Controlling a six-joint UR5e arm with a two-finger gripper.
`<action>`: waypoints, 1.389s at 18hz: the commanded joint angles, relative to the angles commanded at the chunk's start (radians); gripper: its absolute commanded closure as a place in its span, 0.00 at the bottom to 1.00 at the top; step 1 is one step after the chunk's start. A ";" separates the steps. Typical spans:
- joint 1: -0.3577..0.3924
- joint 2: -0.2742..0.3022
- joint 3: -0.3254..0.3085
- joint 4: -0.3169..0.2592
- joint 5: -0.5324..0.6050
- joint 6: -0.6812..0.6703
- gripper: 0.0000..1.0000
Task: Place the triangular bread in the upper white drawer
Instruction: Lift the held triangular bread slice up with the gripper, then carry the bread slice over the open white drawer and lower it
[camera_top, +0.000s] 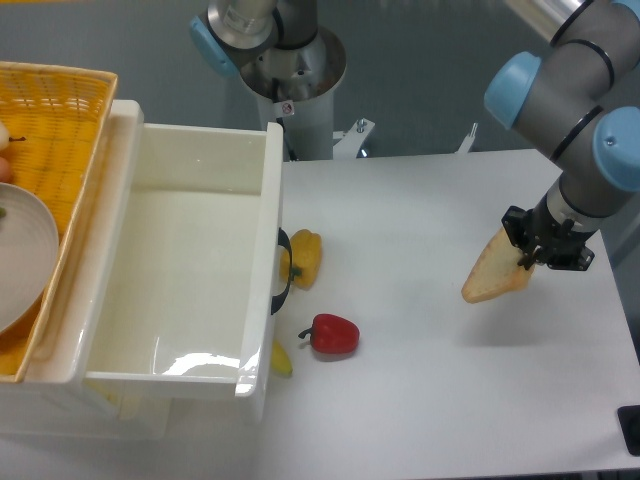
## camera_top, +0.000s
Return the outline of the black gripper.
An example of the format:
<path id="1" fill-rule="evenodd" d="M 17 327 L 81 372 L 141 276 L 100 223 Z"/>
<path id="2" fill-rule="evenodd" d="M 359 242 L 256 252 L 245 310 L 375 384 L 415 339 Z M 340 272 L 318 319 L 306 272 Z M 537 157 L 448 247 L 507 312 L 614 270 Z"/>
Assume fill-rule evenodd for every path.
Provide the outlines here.
<path id="1" fill-rule="evenodd" d="M 521 251 L 517 265 L 525 270 L 540 264 L 553 270 L 586 271 L 595 257 L 586 246 L 593 232 L 578 232 L 571 219 L 556 220 L 546 205 L 529 210 L 511 206 L 501 222 L 511 244 Z"/>

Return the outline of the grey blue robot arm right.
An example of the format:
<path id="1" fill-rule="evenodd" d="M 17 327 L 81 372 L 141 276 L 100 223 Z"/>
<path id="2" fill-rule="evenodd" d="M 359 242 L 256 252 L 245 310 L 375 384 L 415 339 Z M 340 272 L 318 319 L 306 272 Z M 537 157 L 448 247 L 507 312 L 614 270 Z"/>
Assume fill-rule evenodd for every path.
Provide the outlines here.
<path id="1" fill-rule="evenodd" d="M 639 110 L 607 110 L 601 97 L 639 66 L 636 1 L 510 1 L 552 47 L 512 57 L 485 95 L 486 109 L 561 170 L 530 210 L 502 218 L 519 266 L 585 271 L 587 240 L 639 191 Z"/>

